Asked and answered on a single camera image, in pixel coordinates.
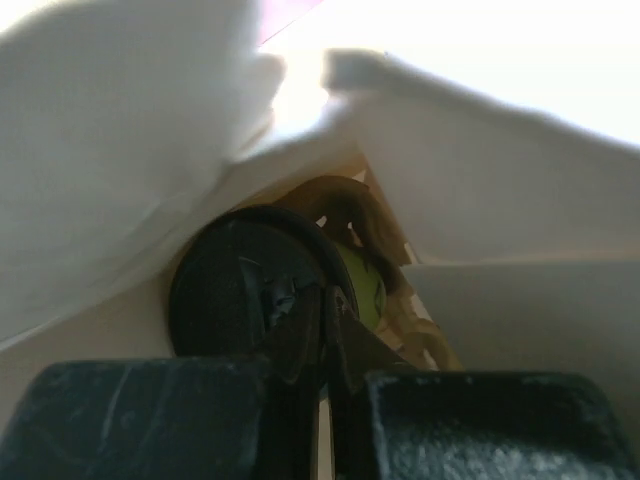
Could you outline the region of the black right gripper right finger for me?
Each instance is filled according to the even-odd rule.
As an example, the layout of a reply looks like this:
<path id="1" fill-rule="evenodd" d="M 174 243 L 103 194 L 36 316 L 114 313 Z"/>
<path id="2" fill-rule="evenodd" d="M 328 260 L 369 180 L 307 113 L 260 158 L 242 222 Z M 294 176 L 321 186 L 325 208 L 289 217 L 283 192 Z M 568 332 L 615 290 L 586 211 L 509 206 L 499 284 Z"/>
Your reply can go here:
<path id="1" fill-rule="evenodd" d="M 426 372 L 325 295 L 334 472 L 340 479 L 635 479 L 604 394 L 548 372 Z"/>

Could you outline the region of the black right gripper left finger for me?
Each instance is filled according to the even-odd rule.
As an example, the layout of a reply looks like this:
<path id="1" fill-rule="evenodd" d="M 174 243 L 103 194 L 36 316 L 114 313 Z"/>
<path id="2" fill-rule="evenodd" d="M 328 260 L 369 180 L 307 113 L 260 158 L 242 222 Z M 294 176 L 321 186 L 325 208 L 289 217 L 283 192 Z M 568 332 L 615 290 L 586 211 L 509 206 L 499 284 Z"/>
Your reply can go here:
<path id="1" fill-rule="evenodd" d="M 46 368 L 1 439 L 5 479 L 313 479 L 317 285 L 176 288 L 179 356 Z"/>

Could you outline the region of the green paper coffee cup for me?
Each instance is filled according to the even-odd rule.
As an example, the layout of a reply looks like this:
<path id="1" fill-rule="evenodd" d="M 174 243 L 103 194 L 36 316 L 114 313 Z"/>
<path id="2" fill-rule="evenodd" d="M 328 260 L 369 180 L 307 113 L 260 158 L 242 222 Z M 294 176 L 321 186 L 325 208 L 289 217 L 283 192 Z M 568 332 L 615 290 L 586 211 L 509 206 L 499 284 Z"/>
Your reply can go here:
<path id="1" fill-rule="evenodd" d="M 387 293 L 376 267 L 359 251 L 340 243 L 335 247 L 348 271 L 355 292 L 360 321 L 375 331 L 383 316 Z"/>

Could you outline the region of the black cup lid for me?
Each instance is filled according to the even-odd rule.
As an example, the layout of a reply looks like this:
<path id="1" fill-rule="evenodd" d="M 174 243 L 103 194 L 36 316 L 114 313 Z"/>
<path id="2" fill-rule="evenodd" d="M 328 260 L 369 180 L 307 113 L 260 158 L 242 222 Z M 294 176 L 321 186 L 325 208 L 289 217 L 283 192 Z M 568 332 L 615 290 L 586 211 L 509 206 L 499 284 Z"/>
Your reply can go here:
<path id="1" fill-rule="evenodd" d="M 289 209 L 246 207 L 204 227 L 182 257 L 168 295 L 179 357 L 243 354 L 286 317 L 309 286 L 355 289 L 337 247 Z"/>

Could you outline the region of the brown paper bag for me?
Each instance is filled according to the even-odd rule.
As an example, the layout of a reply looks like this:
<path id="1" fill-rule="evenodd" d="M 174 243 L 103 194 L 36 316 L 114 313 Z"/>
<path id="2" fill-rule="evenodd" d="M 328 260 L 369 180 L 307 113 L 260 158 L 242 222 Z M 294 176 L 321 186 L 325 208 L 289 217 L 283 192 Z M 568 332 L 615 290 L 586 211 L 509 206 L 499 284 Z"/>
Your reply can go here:
<path id="1" fill-rule="evenodd" d="M 54 1 L 8 21 L 2 342 L 117 302 L 130 339 L 159 329 L 160 354 L 52 365 L 176 358 L 168 295 L 199 232 L 342 176 L 388 208 L 462 369 L 404 362 L 584 377 L 639 464 L 638 144 L 337 48 L 334 108 L 257 152 L 285 70 L 259 30 L 253 1 Z"/>

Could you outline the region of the cardboard two-cup carrier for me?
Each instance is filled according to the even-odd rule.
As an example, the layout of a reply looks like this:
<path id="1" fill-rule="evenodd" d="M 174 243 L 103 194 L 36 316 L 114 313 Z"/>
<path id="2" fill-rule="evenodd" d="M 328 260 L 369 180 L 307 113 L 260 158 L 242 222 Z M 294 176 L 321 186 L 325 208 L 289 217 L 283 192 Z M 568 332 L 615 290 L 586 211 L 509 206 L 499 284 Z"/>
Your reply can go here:
<path id="1" fill-rule="evenodd" d="M 421 370 L 462 369 L 401 271 L 411 264 L 401 229 L 367 184 L 321 176 L 274 204 L 320 225 L 349 271 L 360 321 L 379 339 Z"/>

